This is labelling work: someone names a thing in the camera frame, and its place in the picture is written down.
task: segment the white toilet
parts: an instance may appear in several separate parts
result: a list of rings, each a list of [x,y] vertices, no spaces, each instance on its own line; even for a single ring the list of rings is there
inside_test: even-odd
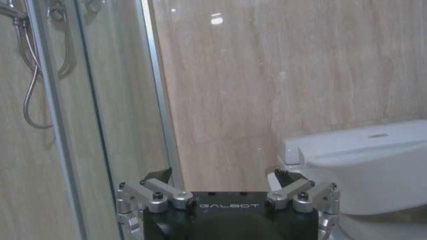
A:
[[[290,172],[338,184],[352,239],[427,240],[427,120],[286,139],[278,157]]]

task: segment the wall tile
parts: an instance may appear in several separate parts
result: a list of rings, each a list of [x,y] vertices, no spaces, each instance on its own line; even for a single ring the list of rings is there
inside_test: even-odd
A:
[[[154,5],[190,189],[247,186],[244,174],[227,179],[242,166],[224,155],[238,149],[255,154],[244,144],[254,136],[272,134],[279,142],[422,117],[422,0],[155,0]],[[211,24],[212,18],[222,23]],[[236,144],[224,150],[230,141]],[[276,148],[271,151],[266,156],[275,159]],[[235,156],[239,163],[244,155]],[[248,169],[255,179],[263,178],[259,167]],[[204,180],[198,168],[212,171]]]

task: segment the chrome pipe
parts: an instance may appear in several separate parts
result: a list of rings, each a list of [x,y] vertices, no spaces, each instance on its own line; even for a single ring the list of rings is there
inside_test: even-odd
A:
[[[16,10],[7,3],[0,2],[0,15],[5,15],[13,19],[24,20],[28,18],[27,13]]]

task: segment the glass shower door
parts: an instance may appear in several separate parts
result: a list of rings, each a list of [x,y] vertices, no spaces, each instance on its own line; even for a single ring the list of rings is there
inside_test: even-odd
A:
[[[166,135],[141,2],[32,0],[29,8],[80,235],[116,240],[119,183],[167,168],[176,152],[167,144],[175,139]],[[64,61],[72,68],[59,76]],[[182,187],[180,169],[174,174]]]

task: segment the metal bracket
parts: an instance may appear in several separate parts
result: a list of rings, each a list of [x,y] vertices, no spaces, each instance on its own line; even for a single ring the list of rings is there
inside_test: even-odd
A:
[[[136,240],[144,239],[140,220],[139,220],[139,217],[132,212],[128,212],[125,214],[119,213],[117,222],[125,226],[128,233],[133,236]]]
[[[311,187],[312,185],[308,180],[296,180],[279,191],[271,191],[267,193],[266,205],[271,207],[274,210],[286,209],[288,202],[292,200],[292,197],[299,192],[307,191]]]
[[[172,202],[176,209],[187,209],[188,203],[194,199],[194,194],[191,192],[183,191],[155,178],[144,181],[143,185],[156,192],[162,192],[167,199]]]
[[[117,214],[127,214],[136,210],[132,208],[132,201],[147,206],[152,213],[163,213],[168,209],[168,198],[162,192],[154,192],[139,184],[121,183],[116,198]]]
[[[302,191],[294,196],[292,206],[299,213],[311,213],[316,207],[319,211],[328,214],[339,214],[340,191],[335,183],[322,182],[306,192]]]

